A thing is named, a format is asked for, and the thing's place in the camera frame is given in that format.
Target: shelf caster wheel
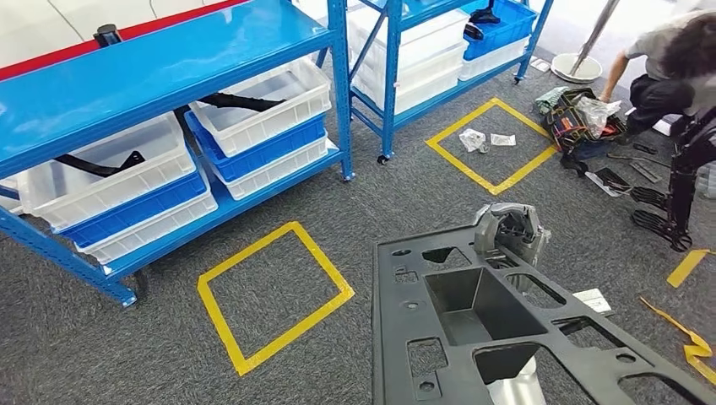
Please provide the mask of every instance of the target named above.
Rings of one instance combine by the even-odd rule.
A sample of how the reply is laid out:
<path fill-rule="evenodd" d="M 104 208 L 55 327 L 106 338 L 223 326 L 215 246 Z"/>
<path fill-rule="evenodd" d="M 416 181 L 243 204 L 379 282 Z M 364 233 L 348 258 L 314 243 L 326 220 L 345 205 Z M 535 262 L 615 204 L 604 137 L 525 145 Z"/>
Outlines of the shelf caster wheel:
<path fill-rule="evenodd" d="M 134 282 L 137 283 L 137 300 L 141 300 L 149 293 L 149 278 L 143 269 L 139 269 L 133 274 Z"/>

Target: plastic bag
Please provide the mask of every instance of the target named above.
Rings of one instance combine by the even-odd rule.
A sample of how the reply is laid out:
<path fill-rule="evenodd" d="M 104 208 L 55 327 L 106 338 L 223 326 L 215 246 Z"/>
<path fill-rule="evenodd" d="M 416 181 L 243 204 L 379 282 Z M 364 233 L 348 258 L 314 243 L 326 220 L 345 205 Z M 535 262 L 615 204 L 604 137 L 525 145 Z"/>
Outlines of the plastic bag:
<path fill-rule="evenodd" d="M 599 138 L 606 127 L 606 119 L 615 114 L 621 108 L 621 101 L 605 103 L 604 101 L 579 97 L 577 109 L 584 113 L 584 120 L 587 122 L 589 131 L 594 138 Z"/>
<path fill-rule="evenodd" d="M 485 143 L 485 134 L 470 128 L 464 130 L 459 138 L 468 152 L 479 149 Z"/>

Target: person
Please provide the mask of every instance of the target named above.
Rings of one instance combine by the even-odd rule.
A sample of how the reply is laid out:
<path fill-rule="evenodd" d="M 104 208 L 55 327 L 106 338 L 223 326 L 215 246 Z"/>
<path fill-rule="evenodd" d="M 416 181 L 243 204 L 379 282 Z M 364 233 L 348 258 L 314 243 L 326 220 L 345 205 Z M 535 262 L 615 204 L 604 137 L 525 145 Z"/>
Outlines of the person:
<path fill-rule="evenodd" d="M 671 133 L 682 133 L 699 111 L 716 105 L 716 9 L 672 19 L 641 34 L 611 66 L 599 97 L 608 102 L 627 64 L 646 56 L 646 73 L 631 85 L 636 108 L 626 119 L 628 142 L 669 114 L 682 115 Z"/>

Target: black pants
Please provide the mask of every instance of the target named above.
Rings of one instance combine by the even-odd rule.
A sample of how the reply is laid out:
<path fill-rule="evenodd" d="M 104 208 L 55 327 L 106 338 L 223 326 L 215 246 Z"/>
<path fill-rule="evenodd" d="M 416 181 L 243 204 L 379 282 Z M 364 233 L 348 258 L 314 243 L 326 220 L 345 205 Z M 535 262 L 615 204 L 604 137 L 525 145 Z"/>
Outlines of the black pants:
<path fill-rule="evenodd" d="M 669 114 L 684 114 L 693 103 L 694 89 L 680 80 L 654 80 L 644 74 L 632 82 L 629 100 L 636 110 L 626 119 L 630 134 L 647 131 Z"/>

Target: stacked storage bins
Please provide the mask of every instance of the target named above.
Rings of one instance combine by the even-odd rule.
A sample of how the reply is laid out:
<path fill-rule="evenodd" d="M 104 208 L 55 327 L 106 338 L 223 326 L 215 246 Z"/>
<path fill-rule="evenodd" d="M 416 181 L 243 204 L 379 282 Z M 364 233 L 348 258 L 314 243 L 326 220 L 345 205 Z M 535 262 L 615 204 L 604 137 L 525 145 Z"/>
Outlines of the stacked storage bins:
<path fill-rule="evenodd" d="M 474 2 L 463 6 L 463 11 L 472 13 L 484 7 L 485 2 Z M 495 0 L 492 12 L 500 18 L 500 23 L 479 24 L 484 34 L 482 40 L 465 36 L 469 46 L 465 51 L 460 80 L 470 80 L 524 54 L 537 13 L 513 0 Z"/>
<path fill-rule="evenodd" d="M 42 217 L 78 251 L 107 264 L 217 208 L 171 113 L 71 155 L 120 167 L 135 151 L 144 162 L 107 177 L 55 160 L 28 169 L 18 178 L 25 212 Z"/>
<path fill-rule="evenodd" d="M 378 11 L 360 8 L 348 13 L 348 43 L 356 57 L 378 19 Z M 395 114 L 404 112 L 458 85 L 467 43 L 463 31 L 469 15 L 452 10 L 406 30 L 400 41 Z M 384 22 L 353 85 L 383 109 L 388 24 Z"/>
<path fill-rule="evenodd" d="M 335 148 L 323 127 L 330 80 L 308 57 L 222 91 L 284 102 L 263 112 L 196 102 L 187 124 L 213 172 L 235 200 L 321 159 Z"/>

